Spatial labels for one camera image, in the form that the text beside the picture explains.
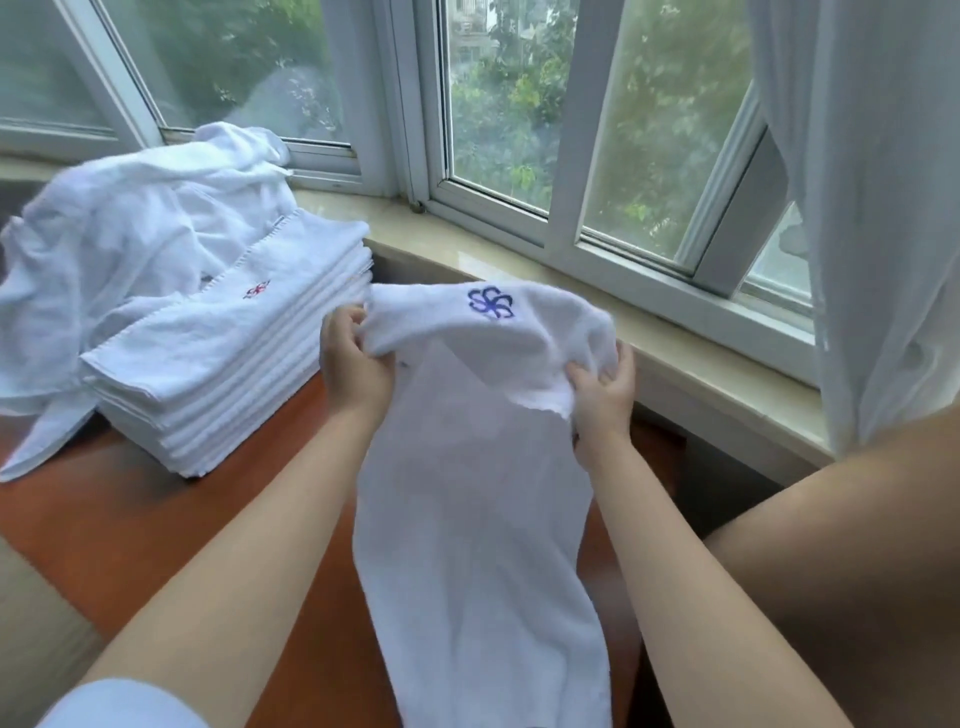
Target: person's left arm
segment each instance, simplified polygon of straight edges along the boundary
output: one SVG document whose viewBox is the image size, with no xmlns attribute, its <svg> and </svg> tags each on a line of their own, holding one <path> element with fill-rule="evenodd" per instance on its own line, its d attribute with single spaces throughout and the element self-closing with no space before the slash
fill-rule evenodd
<svg viewBox="0 0 960 728">
<path fill-rule="evenodd" d="M 390 405 L 393 360 L 360 351 L 362 318 L 340 308 L 324 321 L 324 426 L 136 614 L 84 683 L 132 678 L 172 693 L 212 728 L 247 722 Z"/>
</svg>

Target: white sleeve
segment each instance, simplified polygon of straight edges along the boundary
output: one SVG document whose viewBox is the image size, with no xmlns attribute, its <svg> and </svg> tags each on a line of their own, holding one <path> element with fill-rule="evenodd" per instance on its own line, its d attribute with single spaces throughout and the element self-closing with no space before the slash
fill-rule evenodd
<svg viewBox="0 0 960 728">
<path fill-rule="evenodd" d="M 81 685 L 50 709 L 36 728 L 209 728 L 169 692 L 110 678 Z"/>
</svg>

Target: window sill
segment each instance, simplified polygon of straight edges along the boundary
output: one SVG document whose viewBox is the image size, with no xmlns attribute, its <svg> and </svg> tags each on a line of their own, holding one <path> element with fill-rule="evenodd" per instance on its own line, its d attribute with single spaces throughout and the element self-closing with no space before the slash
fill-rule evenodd
<svg viewBox="0 0 960 728">
<path fill-rule="evenodd" d="M 374 253 L 395 268 L 391 279 L 535 280 L 608 310 L 637 354 L 637 400 L 781 485 L 833 460 L 812 387 L 402 202 L 304 189 L 296 195 L 324 217 L 366 220 Z"/>
</svg>

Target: curtain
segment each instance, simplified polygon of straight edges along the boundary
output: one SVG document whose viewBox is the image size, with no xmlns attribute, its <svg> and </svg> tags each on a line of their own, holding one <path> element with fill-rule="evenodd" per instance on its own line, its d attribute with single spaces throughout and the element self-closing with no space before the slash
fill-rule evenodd
<svg viewBox="0 0 960 728">
<path fill-rule="evenodd" d="M 760 103 L 804 218 L 842 455 L 960 389 L 960 3 L 748 8 Z"/>
</svg>

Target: brown wooden surface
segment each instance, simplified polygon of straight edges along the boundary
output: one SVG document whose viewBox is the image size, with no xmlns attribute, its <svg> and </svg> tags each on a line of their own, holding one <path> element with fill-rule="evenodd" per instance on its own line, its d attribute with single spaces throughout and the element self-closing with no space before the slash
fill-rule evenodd
<svg viewBox="0 0 960 728">
<path fill-rule="evenodd" d="M 315 377 L 213 473 L 190 483 L 93 423 L 57 458 L 0 486 L 0 533 L 111 639 L 233 518 L 324 420 Z M 26 424 L 0 420 L 0 457 Z M 683 442 L 636 425 L 634 441 L 672 484 Z M 393 692 L 353 566 L 348 503 L 250 726 L 398 726 Z M 640 637 L 606 529 L 588 515 L 578 572 L 611 657 L 614 725 L 627 724 Z"/>
</svg>

